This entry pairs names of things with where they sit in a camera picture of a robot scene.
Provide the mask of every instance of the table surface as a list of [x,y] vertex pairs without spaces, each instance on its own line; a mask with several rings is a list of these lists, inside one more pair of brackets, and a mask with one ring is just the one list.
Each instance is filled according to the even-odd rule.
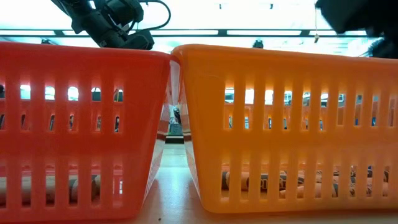
[[398,223],[398,211],[210,213],[200,204],[183,144],[167,144],[160,169],[140,214],[130,220],[95,223]]

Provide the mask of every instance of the plastic basket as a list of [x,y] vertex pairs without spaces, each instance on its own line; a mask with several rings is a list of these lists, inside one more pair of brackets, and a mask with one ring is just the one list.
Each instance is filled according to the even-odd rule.
[[398,61],[204,45],[173,54],[205,209],[398,208]]
[[0,222],[136,215],[160,165],[179,65],[139,50],[0,52]]

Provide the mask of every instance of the red basket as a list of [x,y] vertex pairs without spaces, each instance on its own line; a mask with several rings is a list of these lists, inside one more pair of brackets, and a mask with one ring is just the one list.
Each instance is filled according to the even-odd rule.
[[162,158],[178,64],[140,50],[0,52],[0,222],[136,215]]

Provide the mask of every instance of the ceiling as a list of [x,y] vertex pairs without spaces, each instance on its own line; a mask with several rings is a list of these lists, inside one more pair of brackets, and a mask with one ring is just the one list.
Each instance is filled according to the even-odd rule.
[[[213,44],[252,47],[256,39],[263,40],[265,49],[337,54],[357,57],[375,41],[363,32],[351,36],[336,35],[315,10],[314,0],[164,0],[172,11],[170,23],[163,31],[153,31],[154,50],[170,52],[181,44]],[[157,3],[142,4],[144,20],[139,29],[162,24],[167,11]],[[0,1],[0,39],[40,43],[43,38],[55,44],[97,47],[86,35],[52,36],[27,30],[70,30],[71,19],[50,0]],[[245,29],[246,35],[201,35],[209,31]],[[314,43],[315,30],[321,30]],[[289,30],[297,35],[285,35]],[[184,36],[196,32],[198,35]]]

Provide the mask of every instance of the orange basket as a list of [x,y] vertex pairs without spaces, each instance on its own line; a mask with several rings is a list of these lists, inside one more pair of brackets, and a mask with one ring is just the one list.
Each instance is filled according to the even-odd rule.
[[160,166],[179,65],[140,50],[0,51],[0,222],[136,215]]
[[398,61],[204,45],[172,54],[205,209],[398,208]]

